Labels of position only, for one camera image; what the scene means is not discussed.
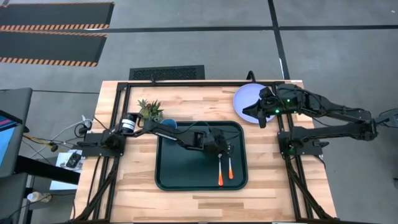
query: lavender plate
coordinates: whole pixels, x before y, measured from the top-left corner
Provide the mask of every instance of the lavender plate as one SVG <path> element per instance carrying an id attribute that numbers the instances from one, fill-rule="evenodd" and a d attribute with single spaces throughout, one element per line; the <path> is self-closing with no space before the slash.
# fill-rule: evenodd
<path id="1" fill-rule="evenodd" d="M 260 90 L 265 88 L 265 86 L 250 83 L 241 86 L 238 90 L 236 90 L 233 100 L 233 105 L 235 112 L 245 121 L 248 121 L 253 124 L 258 124 L 259 120 L 253 117 L 250 117 L 246 114 L 242 113 L 243 108 L 253 105 L 260 98 Z M 267 118 L 267 122 L 272 120 L 274 116 L 270 116 Z"/>

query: green tray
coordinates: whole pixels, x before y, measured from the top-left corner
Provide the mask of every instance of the green tray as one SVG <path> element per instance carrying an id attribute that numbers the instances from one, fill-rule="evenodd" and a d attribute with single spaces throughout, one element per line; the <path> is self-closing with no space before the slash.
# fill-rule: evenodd
<path id="1" fill-rule="evenodd" d="M 194 121 L 178 122 L 179 130 L 187 129 Z M 189 151 L 175 141 L 158 138 L 155 182 L 162 190 L 239 190 L 248 182 L 248 166 L 244 148 L 242 127 L 234 121 L 207 121 L 225 132 L 224 136 L 234 145 L 231 164 L 234 179 L 228 178 L 228 156 L 221 157 L 224 185 L 218 185 L 218 157 L 215 154 Z M 191 130 L 208 131 L 205 123 L 194 125 Z"/>

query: potted plant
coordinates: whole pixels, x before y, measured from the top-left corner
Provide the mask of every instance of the potted plant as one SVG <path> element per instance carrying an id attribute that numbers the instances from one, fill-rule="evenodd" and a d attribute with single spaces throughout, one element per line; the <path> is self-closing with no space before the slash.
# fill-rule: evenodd
<path id="1" fill-rule="evenodd" d="M 152 119 L 156 122 L 161 122 L 163 120 L 163 110 L 160 110 L 160 102 L 157 100 L 152 103 L 148 103 L 147 100 L 142 99 L 138 101 L 138 105 L 141 107 L 139 113 L 142 115 L 144 120 Z"/>

